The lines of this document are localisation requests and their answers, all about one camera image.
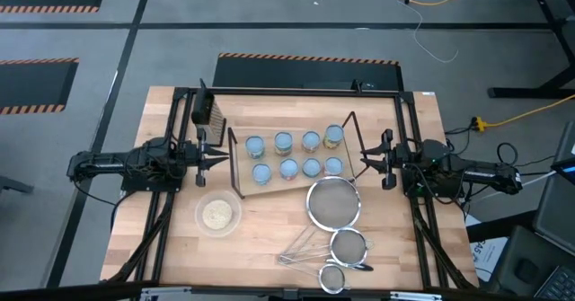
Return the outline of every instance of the concrete floor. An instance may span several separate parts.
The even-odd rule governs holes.
[[[0,14],[0,22],[131,22],[138,0],[103,0],[95,14]],[[548,0],[557,16],[571,14],[563,0]],[[457,0],[417,7],[425,22],[544,22],[536,0]],[[395,0],[148,0],[143,22],[417,22]],[[127,30],[2,31],[0,59],[79,57],[66,110],[58,114],[0,116],[0,174],[35,186],[31,195],[0,195],[0,289],[45,284],[58,237],[73,198],[65,177],[69,157],[90,147],[123,50]],[[567,66],[549,31],[358,30],[153,30],[140,31],[112,115],[103,151],[132,147],[147,88],[211,82],[219,52],[380,58],[402,64],[405,89],[433,91],[445,128],[462,127],[473,115],[503,120],[548,104],[543,100],[491,100],[491,86],[535,87]],[[506,127],[471,135],[464,157],[497,160],[495,148],[508,141],[519,162],[552,155],[562,127],[575,115],[575,102]],[[464,136],[452,138],[463,147]],[[531,165],[525,172],[545,170]],[[514,197],[473,204],[472,214],[489,220],[535,208],[544,182]],[[119,177],[100,177],[91,193],[116,200]],[[62,279],[63,285],[98,280],[110,235],[111,208],[88,199]]]

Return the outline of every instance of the bowl of flour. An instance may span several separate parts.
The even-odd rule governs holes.
[[[199,200],[195,218],[203,234],[224,237],[230,235],[240,223],[242,204],[232,192],[214,190]]]

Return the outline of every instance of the jar lid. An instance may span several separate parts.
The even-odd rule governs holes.
[[[315,158],[308,158],[304,163],[304,173],[306,174],[318,174],[322,170],[322,165],[320,161]]]
[[[320,144],[320,135],[315,131],[308,131],[304,134],[305,146],[317,146]]]
[[[293,176],[297,173],[297,162],[291,158],[283,160],[279,165],[279,171],[284,176]]]
[[[330,157],[325,161],[325,169],[329,173],[339,174],[343,171],[343,162],[337,157]]]
[[[276,135],[276,146],[280,148],[289,148],[291,146],[291,135],[287,132],[279,132]]]
[[[339,125],[330,125],[325,130],[327,137],[333,141],[340,141],[343,139],[343,128]]]
[[[259,136],[250,136],[245,141],[245,147],[249,152],[260,152],[263,149],[263,138]]]
[[[257,164],[253,167],[253,179],[255,181],[267,181],[271,176],[271,169],[266,164]]]

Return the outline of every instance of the paper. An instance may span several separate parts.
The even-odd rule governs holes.
[[[467,216],[465,226],[473,226],[481,222],[471,215]],[[499,260],[503,247],[507,243],[507,237],[489,239],[479,243],[470,243],[471,253],[473,255],[473,264],[477,277],[483,281],[489,281],[491,273]]]

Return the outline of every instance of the metal bracket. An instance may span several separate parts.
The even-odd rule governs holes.
[[[284,300],[298,300],[298,291],[297,288],[284,288]]]
[[[441,300],[441,295],[392,291],[390,298],[392,300],[405,300],[405,301],[439,301]]]
[[[190,293],[191,287],[142,288],[141,298],[159,297],[174,293]]]

